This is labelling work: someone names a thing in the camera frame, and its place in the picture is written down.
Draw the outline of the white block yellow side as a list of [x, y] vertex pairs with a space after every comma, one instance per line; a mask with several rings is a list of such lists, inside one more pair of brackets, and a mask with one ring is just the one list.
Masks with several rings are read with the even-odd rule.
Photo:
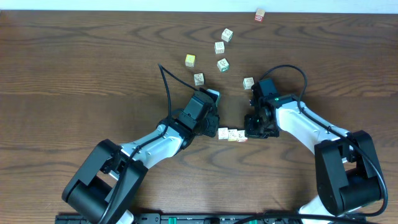
[[237, 129], [229, 129], [228, 130], [228, 141], [237, 141], [238, 137], [238, 130]]

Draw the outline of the white block red side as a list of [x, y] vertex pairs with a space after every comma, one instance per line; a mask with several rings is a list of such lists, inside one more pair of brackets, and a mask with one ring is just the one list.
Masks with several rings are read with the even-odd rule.
[[237, 142], [246, 142], [248, 138], [246, 137], [246, 132], [245, 130], [238, 130], [238, 140]]

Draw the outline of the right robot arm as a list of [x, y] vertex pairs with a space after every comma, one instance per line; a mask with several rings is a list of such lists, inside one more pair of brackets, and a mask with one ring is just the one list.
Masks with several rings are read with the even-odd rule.
[[303, 205], [299, 214], [342, 217], [377, 201], [382, 201], [382, 206], [371, 215], [385, 211], [388, 191], [367, 132], [352, 133], [332, 125], [295, 95], [255, 95], [251, 106], [254, 114], [244, 117], [247, 138], [276, 138], [285, 131], [315, 157], [318, 195]]

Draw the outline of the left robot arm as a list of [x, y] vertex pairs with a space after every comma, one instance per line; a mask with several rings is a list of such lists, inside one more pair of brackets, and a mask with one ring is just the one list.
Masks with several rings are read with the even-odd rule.
[[214, 109], [185, 109], [136, 141], [99, 142], [65, 187], [62, 199], [90, 223], [132, 223], [131, 200], [148, 170], [187, 148], [195, 136], [214, 137], [219, 120]]

